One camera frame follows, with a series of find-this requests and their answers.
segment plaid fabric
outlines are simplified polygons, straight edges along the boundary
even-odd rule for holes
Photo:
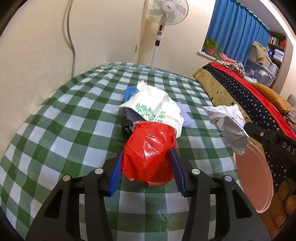
[[[210,124],[202,106],[212,103],[200,84],[165,71],[130,63],[108,63],[65,85],[26,120],[0,163],[1,207],[25,237],[42,203],[65,174],[87,175],[115,157],[125,142],[119,109],[124,90],[146,80],[186,105],[195,127],[183,128],[177,139],[180,157],[205,173],[238,180],[230,147]],[[181,240],[190,200],[175,181],[147,188],[123,175],[118,191],[106,198],[114,240]],[[80,199],[81,237],[86,239],[84,200]],[[215,230],[215,198],[210,227]]]
[[[288,114],[285,115],[285,119],[296,135],[296,107],[294,107]]]

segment plastic storage bin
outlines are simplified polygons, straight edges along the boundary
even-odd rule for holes
[[[250,59],[247,60],[245,66],[246,76],[257,79],[257,82],[268,87],[275,81],[276,77],[270,70],[262,65],[259,65]]]
[[[279,72],[279,68],[274,64],[274,63],[270,63],[269,68],[270,72],[274,75],[277,76],[278,72]]]

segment metal screw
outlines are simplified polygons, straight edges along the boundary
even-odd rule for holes
[[[227,176],[224,177],[224,179],[227,182],[231,182],[232,181],[232,176],[227,175]]]
[[[63,181],[69,181],[71,179],[71,177],[69,175],[65,175],[63,176]]]
[[[200,174],[200,170],[197,169],[197,168],[192,169],[191,172],[192,172],[193,174],[195,174],[195,175]]]
[[[102,174],[103,173],[103,169],[102,168],[97,168],[97,169],[95,169],[95,174]]]

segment pink plate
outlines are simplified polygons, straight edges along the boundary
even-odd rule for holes
[[[234,153],[242,190],[258,213],[265,212],[271,202],[274,188],[272,175],[264,155],[249,143],[244,155]]]

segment fan blade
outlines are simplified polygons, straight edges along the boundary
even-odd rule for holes
[[[161,5],[163,4],[163,1],[162,0],[155,0],[155,3],[161,7]]]
[[[160,16],[163,15],[163,11],[161,9],[155,10],[155,9],[149,9],[149,13],[152,16]]]
[[[167,23],[172,23],[175,20],[175,12],[170,12],[168,14]]]
[[[181,5],[176,5],[176,10],[182,13],[183,15],[185,15],[187,12],[187,9]]]

